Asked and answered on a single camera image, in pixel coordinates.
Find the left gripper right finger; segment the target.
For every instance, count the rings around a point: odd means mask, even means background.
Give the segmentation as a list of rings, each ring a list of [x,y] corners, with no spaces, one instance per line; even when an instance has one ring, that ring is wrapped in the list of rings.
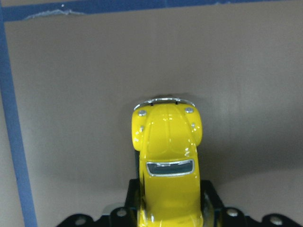
[[[301,224],[282,214],[267,214],[261,221],[256,221],[238,208],[225,206],[209,180],[201,180],[201,209],[205,227],[301,226]]]

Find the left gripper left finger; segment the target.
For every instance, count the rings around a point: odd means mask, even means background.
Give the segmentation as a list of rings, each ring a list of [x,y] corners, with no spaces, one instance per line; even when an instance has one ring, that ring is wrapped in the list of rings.
[[[124,206],[110,209],[94,220],[86,214],[74,214],[63,220],[59,227],[136,227],[137,211],[140,208],[140,181],[131,179],[129,181]]]

